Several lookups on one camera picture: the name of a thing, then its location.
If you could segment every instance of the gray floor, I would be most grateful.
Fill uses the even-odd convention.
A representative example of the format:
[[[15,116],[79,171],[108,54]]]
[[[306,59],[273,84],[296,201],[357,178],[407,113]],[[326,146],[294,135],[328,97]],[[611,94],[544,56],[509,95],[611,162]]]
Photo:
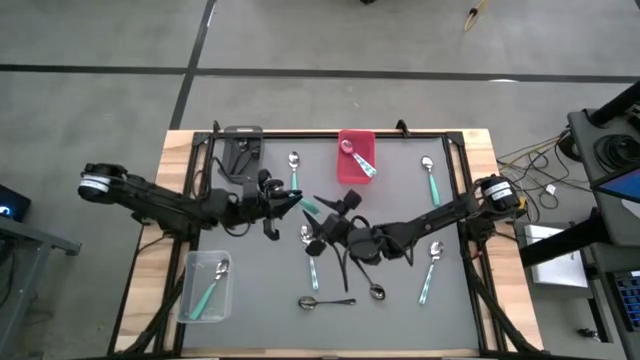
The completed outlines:
[[[205,0],[0,0],[0,63],[186,66]],[[199,65],[639,75],[640,11],[632,0],[489,1],[471,32],[475,1],[220,0]],[[47,359],[107,348],[140,227],[119,207],[76,195],[86,162],[114,162],[153,178],[181,76],[0,73],[0,183],[33,199],[29,223],[83,242],[56,254],[20,348]],[[481,127],[496,154],[555,136],[566,113],[598,107],[627,85],[197,77],[183,129]],[[566,160],[573,178],[581,166]],[[562,174],[551,159],[551,172]],[[581,220],[588,193],[558,189],[542,220]],[[619,342],[578,338],[592,326],[584,300],[536,292],[547,350],[622,358]]]

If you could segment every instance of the metal spoon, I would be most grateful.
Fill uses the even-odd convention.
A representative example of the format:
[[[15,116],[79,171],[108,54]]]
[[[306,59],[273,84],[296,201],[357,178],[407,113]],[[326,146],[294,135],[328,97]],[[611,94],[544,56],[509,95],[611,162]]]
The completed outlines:
[[[431,186],[431,200],[433,201],[433,205],[435,207],[440,206],[440,194],[438,194],[438,188],[436,187],[436,179],[433,177],[431,173],[431,169],[433,168],[433,160],[431,160],[428,156],[422,157],[422,166],[427,169],[429,173],[429,185]]]
[[[298,169],[298,166],[300,166],[300,156],[297,152],[292,151],[291,154],[289,154],[288,159],[289,167],[291,168],[291,190],[298,190],[298,175],[296,170]],[[312,215],[317,215],[320,212],[320,209],[307,199],[300,200],[298,204]]]
[[[295,151],[289,154],[289,167],[291,168],[291,189],[298,190],[298,177],[296,176],[296,170],[300,165],[300,156]]]
[[[336,301],[317,301],[311,296],[303,296],[298,300],[298,306],[304,310],[313,310],[319,304],[339,304],[339,305],[355,305],[356,299],[336,300]]]
[[[310,226],[302,225],[300,228],[300,241],[302,241],[304,247],[309,246],[313,241],[313,231]],[[318,291],[318,273],[316,272],[316,263],[313,260],[313,256],[309,256],[309,268],[311,269],[311,286],[314,291]]]
[[[342,140],[340,142],[340,150],[342,150],[342,152],[347,155],[353,156],[358,165],[360,165],[362,171],[364,171],[364,173],[367,174],[368,177],[372,178],[376,175],[376,169],[374,169],[373,166],[371,166],[371,164],[367,162],[367,160],[365,160],[353,149],[353,144],[351,143],[351,141],[346,139]]]
[[[418,299],[418,304],[424,305],[427,301],[427,293],[429,292],[429,283],[431,283],[431,275],[433,274],[433,269],[436,265],[436,261],[440,260],[440,255],[442,255],[442,251],[444,250],[444,245],[441,241],[434,241],[431,243],[429,247],[429,255],[431,256],[431,265],[429,266],[429,272],[427,273],[427,279],[424,281],[424,286],[422,287],[422,293],[420,294],[420,299]]]
[[[216,266],[215,279],[213,280],[211,285],[209,285],[209,287],[207,288],[207,291],[204,292],[204,295],[202,295],[202,297],[200,298],[200,301],[198,301],[198,304],[191,312],[191,315],[189,316],[191,320],[198,320],[200,318],[200,315],[202,314],[204,307],[209,302],[209,298],[213,293],[213,288],[216,286],[216,283],[223,276],[227,275],[228,272],[229,272],[229,259],[222,259],[222,261],[218,263],[218,266]]]
[[[364,268],[362,267],[362,264],[360,264],[360,261],[355,260],[355,263],[360,269],[360,271],[362,271],[364,276],[367,278],[367,281],[369,281],[369,295],[371,295],[371,297],[376,300],[384,300],[384,298],[387,297],[387,294],[384,291],[384,288],[382,287],[382,285],[374,284],[373,281],[371,281],[369,274],[367,274],[367,272],[364,271]]]

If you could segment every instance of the transparent container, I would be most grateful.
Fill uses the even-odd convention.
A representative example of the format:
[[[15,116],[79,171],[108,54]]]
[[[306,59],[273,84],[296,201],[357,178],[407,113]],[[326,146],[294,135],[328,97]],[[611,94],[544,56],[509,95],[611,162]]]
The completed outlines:
[[[216,268],[223,260],[229,260],[226,275],[222,276],[210,292],[210,296],[198,316],[198,303],[206,296],[216,278]],[[233,293],[233,261],[226,251],[190,251],[185,256],[185,277],[180,308],[176,320],[183,324],[215,323],[231,315]]]

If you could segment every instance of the black bracket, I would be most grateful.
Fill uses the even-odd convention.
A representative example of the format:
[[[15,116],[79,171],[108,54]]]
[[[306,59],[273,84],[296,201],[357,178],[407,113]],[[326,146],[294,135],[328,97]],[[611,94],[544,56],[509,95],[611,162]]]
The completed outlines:
[[[222,152],[222,166],[229,175],[229,179],[236,184],[245,183],[248,179],[256,179],[264,147],[262,128],[228,126],[224,129],[223,135],[225,145]]]
[[[204,144],[207,140],[209,140],[209,136],[211,136],[208,132],[197,132],[193,134],[193,140],[191,141],[191,145],[194,147],[198,147]]]
[[[411,137],[411,132],[409,131],[409,128],[407,128],[407,123],[404,122],[404,120],[398,120],[398,122],[396,123],[396,129],[402,131],[402,136],[404,138]]]
[[[218,123],[218,120],[213,120],[213,138],[214,139],[218,139],[220,138],[220,130],[222,128],[220,127],[220,124]]]
[[[453,141],[459,147],[464,147],[464,134],[460,131],[447,131],[447,139]]]

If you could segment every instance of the red container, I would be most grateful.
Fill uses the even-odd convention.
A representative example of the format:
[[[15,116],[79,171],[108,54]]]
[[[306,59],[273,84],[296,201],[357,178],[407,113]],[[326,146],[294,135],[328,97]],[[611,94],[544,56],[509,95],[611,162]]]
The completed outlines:
[[[340,142],[349,140],[353,151],[376,167],[376,134],[371,131],[342,130],[338,133],[338,182],[341,184],[368,184],[373,180],[364,173],[352,155],[340,149]]]

